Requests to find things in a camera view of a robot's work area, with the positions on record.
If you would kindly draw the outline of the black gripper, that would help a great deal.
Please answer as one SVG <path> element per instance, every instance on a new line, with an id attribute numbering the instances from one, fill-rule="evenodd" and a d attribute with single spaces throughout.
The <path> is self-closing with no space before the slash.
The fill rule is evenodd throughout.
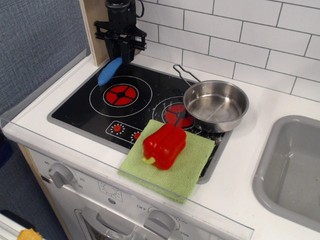
<path id="1" fill-rule="evenodd" d="M 129 65 L 135 57 L 135 49 L 146 49 L 147 33 L 137 28 L 137 18 L 144 15 L 142 8 L 138 15 L 135 6 L 108 6 L 108 21 L 96 21 L 98 39 L 104 39 L 110 60 L 120 57 L 124 66 Z"/>

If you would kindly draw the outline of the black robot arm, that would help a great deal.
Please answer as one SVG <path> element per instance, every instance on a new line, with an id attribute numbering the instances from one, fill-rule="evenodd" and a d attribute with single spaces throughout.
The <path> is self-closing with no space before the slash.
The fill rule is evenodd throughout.
<path id="1" fill-rule="evenodd" d="M 145 7 L 141 4 L 141 14 L 138 15 L 134 0 L 106 0 L 105 6 L 108 21 L 94 23 L 95 37 L 104 41 L 112 61 L 121 57 L 122 64 L 126 66 L 134 60 L 135 50 L 146 49 L 147 33 L 136 26 L 137 18 L 143 17 Z"/>

